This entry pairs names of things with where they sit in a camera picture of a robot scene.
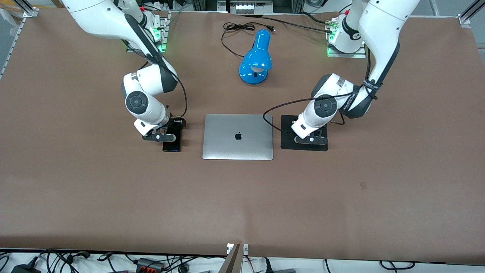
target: floor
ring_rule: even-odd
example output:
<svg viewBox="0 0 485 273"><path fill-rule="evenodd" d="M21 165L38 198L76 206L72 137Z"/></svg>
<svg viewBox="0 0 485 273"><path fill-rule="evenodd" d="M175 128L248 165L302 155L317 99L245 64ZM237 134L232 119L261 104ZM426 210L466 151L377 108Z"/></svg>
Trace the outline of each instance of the floor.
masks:
<svg viewBox="0 0 485 273"><path fill-rule="evenodd" d="M7 264L5 266L4 272L11 272L15 265L19 264L28 264L29 261L32 260L34 253L12 253L8 254L9 259L7 260ZM90 273L106 273L106 272L114 272L113 269L110 268L109 263L107 261L101 262L97 261L100 254L91 254L88 259L84 259L82 257L78 257L74 259L74 263L72 264L74 268L76 268L79 272L90 272ZM148 258L152 261L156 260L166 260L165 256L147 256L147 255L129 255L130 259L140 259L140 258ZM251 258L251 265L246 262L242 264L241 273L259 273L259 272L266 272L266 262L262 257L250 257ZM49 264L54 263L55 256L52 254L49 259ZM135 272L136 266L132 264L124 255L113 255L110 257L112 262L113 268L118 273L125 273L128 272ZM175 259L174 270L168 270L167 273L176 273L178 272L176 269L176 265L179 262ZM365 273L392 273L394 271L385 270L379 265L378 261L350 261L350 260L327 260L328 269L325 266L325 263L321 259L293 259L293 258L274 258L269 257L272 269L277 272L279 270L287 270L287 269L295 269L297 273L353 273L353 272L365 272ZM188 273L207 273L208 271L211 273L218 272L221 268L224 260L222 258L211 258L211 259L204 259L198 258L194 261L189 262L189 272ZM383 265L386 267L391 267L388 262L383 262ZM396 267L407 267L410 263L400 263L395 262L394 265ZM43 259L38 259L35 268L40 270L41 273L48 273L46 261ZM65 266L61 271L56 271L60 273L68 273L70 269L68 266ZM484 266L470 266L470 265L448 265L448 264L430 264L430 263L417 263L412 269L409 270L399 270L400 273L485 273Z"/></svg>

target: table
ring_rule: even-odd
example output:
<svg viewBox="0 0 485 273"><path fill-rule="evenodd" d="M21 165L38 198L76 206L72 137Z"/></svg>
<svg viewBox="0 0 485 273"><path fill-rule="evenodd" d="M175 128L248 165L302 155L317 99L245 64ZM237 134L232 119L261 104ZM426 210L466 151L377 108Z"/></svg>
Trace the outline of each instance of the table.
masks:
<svg viewBox="0 0 485 273"><path fill-rule="evenodd" d="M320 19L335 14L322 14ZM320 26L304 16L283 20ZM241 82L224 22L275 25L273 69ZM456 18L410 18L366 114L330 124L329 151L203 160L207 113L261 114L366 60L327 58L321 33L182 13L165 56L187 88L182 152L142 141L120 84L144 60L90 36L64 9L27 20L0 81L1 247L485 263L485 68ZM244 53L253 34L228 35ZM183 111L180 86L158 99ZM305 104L274 111L295 115Z"/></svg>

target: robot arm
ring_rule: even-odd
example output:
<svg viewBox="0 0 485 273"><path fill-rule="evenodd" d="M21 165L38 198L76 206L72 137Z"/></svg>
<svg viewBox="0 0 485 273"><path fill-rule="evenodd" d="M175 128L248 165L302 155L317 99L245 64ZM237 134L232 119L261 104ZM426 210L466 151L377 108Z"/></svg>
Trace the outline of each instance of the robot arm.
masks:
<svg viewBox="0 0 485 273"><path fill-rule="evenodd" d="M362 5L362 0L354 0L354 4L357 2ZM358 24L360 36L375 57L369 78L362 85L355 85L336 74L322 77L311 94L318 100L310 101L291 126L300 138L323 127L337 111L351 119L367 112L397 56L401 28L418 3L419 0L369 1Z"/></svg>
<svg viewBox="0 0 485 273"><path fill-rule="evenodd" d="M140 19L133 5L125 6L124 11L129 13L121 11L111 0L64 0L64 5L87 33L129 41L144 53L152 65L123 78L121 88L125 104L137 118L135 127L143 136L164 126L170 119L170 112L154 96L174 90L178 83L177 73L155 46L151 34L131 15Z"/></svg>

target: laptop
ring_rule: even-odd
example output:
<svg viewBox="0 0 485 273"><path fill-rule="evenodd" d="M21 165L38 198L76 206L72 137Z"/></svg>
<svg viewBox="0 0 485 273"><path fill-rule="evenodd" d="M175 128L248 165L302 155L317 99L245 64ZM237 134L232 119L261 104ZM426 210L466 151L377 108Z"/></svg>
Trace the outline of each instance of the laptop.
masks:
<svg viewBox="0 0 485 273"><path fill-rule="evenodd" d="M207 114L202 158L272 160L273 128L262 115Z"/></svg>

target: blue desk lamp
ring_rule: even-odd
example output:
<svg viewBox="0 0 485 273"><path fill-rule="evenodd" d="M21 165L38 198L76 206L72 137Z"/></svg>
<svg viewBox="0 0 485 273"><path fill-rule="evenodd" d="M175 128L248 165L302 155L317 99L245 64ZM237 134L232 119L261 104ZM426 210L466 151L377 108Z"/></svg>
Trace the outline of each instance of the blue desk lamp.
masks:
<svg viewBox="0 0 485 273"><path fill-rule="evenodd" d="M253 48L244 56L239 66L239 77L245 83L257 85L268 76L268 70L273 67L268 52L271 34L266 29L256 33Z"/></svg>

